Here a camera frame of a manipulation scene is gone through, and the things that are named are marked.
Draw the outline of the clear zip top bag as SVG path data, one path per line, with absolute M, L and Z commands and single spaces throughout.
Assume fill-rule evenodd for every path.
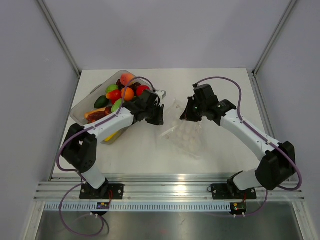
M 184 110 L 185 103 L 175 98 L 163 113 L 164 125 L 159 132 L 159 138 L 174 147 L 177 152 L 199 158 L 203 148 L 202 124 L 181 120 Z

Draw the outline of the light green toy starfruit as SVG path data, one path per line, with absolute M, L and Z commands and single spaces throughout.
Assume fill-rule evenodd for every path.
M 114 102 L 113 106 L 111 107 L 111 112 L 117 113 L 119 111 L 119 109 L 122 107 L 122 105 L 123 105 L 123 99 L 120 98 Z

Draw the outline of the yellow toy mango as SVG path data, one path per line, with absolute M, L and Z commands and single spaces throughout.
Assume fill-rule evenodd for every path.
M 108 142 L 110 140 L 112 140 L 115 136 L 117 135 L 117 132 L 111 134 L 110 136 L 108 136 L 107 138 L 104 139 L 105 142 Z

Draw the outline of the dark green toy avocado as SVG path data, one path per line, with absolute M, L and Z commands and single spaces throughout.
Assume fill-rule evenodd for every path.
M 105 95 L 100 96 L 94 103 L 94 108 L 101 109 L 105 108 L 109 104 L 109 99 Z

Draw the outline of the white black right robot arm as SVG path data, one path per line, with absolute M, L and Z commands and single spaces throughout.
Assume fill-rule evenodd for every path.
M 250 126 L 233 103 L 218 99 L 209 84 L 194 84 L 193 91 L 180 120 L 200 122 L 207 118 L 215 122 L 236 136 L 259 160 L 257 168 L 240 171 L 227 180 L 230 197 L 239 198 L 252 188 L 272 191 L 296 173 L 295 148 L 289 141 L 281 143 Z

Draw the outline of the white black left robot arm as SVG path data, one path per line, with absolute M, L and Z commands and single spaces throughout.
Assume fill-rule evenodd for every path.
M 106 198 L 112 190 L 108 179 L 96 164 L 98 144 L 141 121 L 162 126 L 164 105 L 161 102 L 166 95 L 164 90 L 146 89 L 131 101 L 121 101 L 120 108 L 110 115 L 84 126 L 75 123 L 69 128 L 60 156 L 81 177 L 83 190 L 90 199 Z

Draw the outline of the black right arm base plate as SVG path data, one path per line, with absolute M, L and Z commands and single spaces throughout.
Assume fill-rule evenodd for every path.
M 239 190 L 234 185 L 227 183 L 213 183 L 206 189 L 212 194 L 214 200 L 256 200 L 254 188 Z

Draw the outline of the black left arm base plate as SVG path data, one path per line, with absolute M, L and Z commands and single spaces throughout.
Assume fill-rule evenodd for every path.
M 81 200 L 122 200 L 124 186 L 120 183 L 109 183 L 95 189 L 86 183 L 81 186 L 79 198 Z

